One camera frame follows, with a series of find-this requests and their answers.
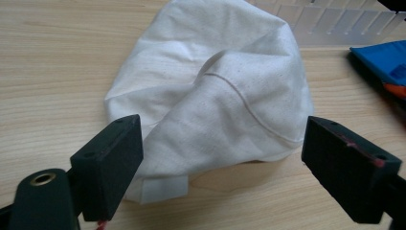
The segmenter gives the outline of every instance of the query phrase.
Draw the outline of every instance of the red object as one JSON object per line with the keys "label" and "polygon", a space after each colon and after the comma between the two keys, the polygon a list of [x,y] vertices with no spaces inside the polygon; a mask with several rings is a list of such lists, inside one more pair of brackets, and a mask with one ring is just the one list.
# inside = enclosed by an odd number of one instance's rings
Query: red object
{"label": "red object", "polygon": [[99,220],[98,228],[96,230],[104,230],[106,225],[107,225],[107,220]]}

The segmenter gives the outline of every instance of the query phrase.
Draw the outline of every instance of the plastic container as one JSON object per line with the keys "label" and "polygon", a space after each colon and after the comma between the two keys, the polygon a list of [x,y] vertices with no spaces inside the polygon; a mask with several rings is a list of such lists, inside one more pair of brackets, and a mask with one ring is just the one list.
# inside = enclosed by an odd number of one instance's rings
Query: plastic container
{"label": "plastic container", "polygon": [[301,47],[376,44],[406,18],[376,0],[247,1],[285,20]]}

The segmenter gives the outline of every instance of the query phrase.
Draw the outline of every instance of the fabric seam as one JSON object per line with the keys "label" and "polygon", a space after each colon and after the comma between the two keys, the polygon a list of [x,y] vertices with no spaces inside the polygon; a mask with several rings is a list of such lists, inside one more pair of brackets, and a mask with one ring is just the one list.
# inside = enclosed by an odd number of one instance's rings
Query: fabric seam
{"label": "fabric seam", "polygon": [[225,79],[225,78],[223,78],[223,77],[221,77],[220,75],[215,74],[215,73],[207,73],[207,72],[206,72],[206,73],[204,74],[204,76],[205,76],[205,75],[206,75],[206,76],[212,76],[212,77],[219,78],[219,79],[225,81],[228,85],[230,85],[230,87],[233,88],[233,90],[234,90],[234,91],[238,94],[238,96],[241,98],[241,100],[242,100],[242,102],[243,102],[243,104],[244,104],[244,107],[245,107],[245,109],[247,109],[248,113],[254,118],[254,120],[255,120],[261,127],[263,127],[265,130],[267,130],[267,131],[270,132],[271,134],[273,134],[273,135],[275,135],[275,136],[277,136],[277,137],[279,137],[279,138],[282,138],[282,139],[285,140],[285,141],[294,143],[294,144],[301,143],[301,142],[304,140],[304,139],[299,139],[299,140],[291,139],[291,138],[289,138],[289,137],[286,137],[286,136],[284,136],[284,135],[279,134],[279,133],[278,133],[276,130],[274,130],[273,128],[268,127],[268,126],[254,113],[254,111],[252,110],[252,108],[250,107],[250,105],[246,102],[246,100],[245,100],[245,98],[242,96],[242,94],[238,91],[238,89],[236,88],[236,86],[233,85],[229,80],[227,80],[227,79]]}

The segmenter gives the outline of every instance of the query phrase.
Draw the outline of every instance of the wooden surface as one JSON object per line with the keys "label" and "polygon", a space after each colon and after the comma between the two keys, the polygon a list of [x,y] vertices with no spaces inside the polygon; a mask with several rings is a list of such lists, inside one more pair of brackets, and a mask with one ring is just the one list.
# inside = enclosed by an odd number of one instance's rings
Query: wooden surface
{"label": "wooden surface", "polygon": [[[107,125],[103,97],[166,1],[0,0],[0,207],[31,173],[69,157]],[[387,40],[402,39],[402,25]],[[406,160],[406,109],[348,47],[302,49],[315,115]],[[358,225],[301,162],[246,163],[191,176],[189,195],[124,201],[107,229],[387,229]],[[81,221],[82,229],[95,229]]]}

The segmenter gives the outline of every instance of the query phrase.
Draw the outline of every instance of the crumpled fabric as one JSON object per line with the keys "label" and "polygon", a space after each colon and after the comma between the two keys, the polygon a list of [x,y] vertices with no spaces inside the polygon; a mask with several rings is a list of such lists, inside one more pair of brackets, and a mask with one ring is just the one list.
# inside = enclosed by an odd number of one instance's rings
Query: crumpled fabric
{"label": "crumpled fabric", "polygon": [[284,158],[313,113],[289,26],[242,0],[166,4],[105,107],[141,117],[145,159],[125,195],[141,203],[185,195],[191,173]]}

